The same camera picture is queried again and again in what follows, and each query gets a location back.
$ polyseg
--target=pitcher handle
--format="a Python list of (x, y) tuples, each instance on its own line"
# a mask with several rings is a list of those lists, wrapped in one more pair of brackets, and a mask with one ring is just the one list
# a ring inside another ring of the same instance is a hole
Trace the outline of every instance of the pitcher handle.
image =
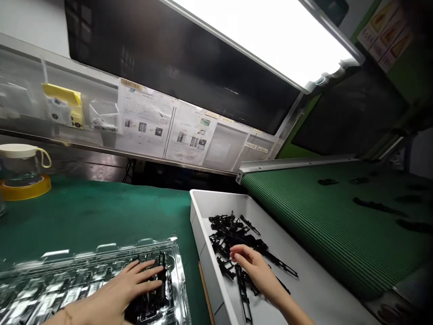
[[(42, 148), (38, 148), (37, 150), (41, 152), (41, 165), (42, 165), (42, 167), (50, 168), (51, 167), (51, 158), (50, 158), (50, 155), (48, 154), (48, 152)], [(49, 165), (44, 165), (44, 154), (46, 155), (48, 162), (50, 163)]]

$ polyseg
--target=overhead lamp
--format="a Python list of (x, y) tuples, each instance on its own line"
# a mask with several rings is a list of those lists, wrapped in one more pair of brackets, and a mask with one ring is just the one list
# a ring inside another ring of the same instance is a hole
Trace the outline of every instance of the overhead lamp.
[(300, 91), (363, 55), (306, 0), (161, 0)]

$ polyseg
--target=cable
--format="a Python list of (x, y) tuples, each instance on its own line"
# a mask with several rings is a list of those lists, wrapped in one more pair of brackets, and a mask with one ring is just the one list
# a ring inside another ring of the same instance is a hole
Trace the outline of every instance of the cable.
[(125, 177), (123, 178), (122, 183), (126, 183), (128, 177), (132, 180), (132, 175), (129, 174), (129, 170), (132, 167), (132, 172), (134, 172), (134, 168), (135, 168), (135, 159), (130, 159), (128, 158), (128, 163), (126, 164), (126, 174)]

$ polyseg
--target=white lid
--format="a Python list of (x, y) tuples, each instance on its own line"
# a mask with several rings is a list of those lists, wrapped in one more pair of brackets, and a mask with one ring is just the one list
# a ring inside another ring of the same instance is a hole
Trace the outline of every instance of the white lid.
[(6, 158), (29, 158), (36, 156), (37, 147), (29, 144), (1, 144), (0, 156)]

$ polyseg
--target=conveyor belt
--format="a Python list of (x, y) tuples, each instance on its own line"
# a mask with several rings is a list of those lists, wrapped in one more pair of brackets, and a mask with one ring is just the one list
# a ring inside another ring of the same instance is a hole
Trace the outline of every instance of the conveyor belt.
[[(353, 203), (354, 197), (380, 202), (408, 214), (408, 220), (433, 224), (433, 190), (407, 184), (433, 182), (365, 162), (250, 173), (242, 184), (337, 280), (358, 299), (381, 296), (426, 260), (433, 236), (407, 231), (399, 216)], [(377, 170), (377, 176), (368, 176)], [(349, 181), (367, 176), (367, 184)], [(319, 179), (339, 184), (322, 186)], [(397, 203), (402, 195), (421, 195), (427, 203)]]

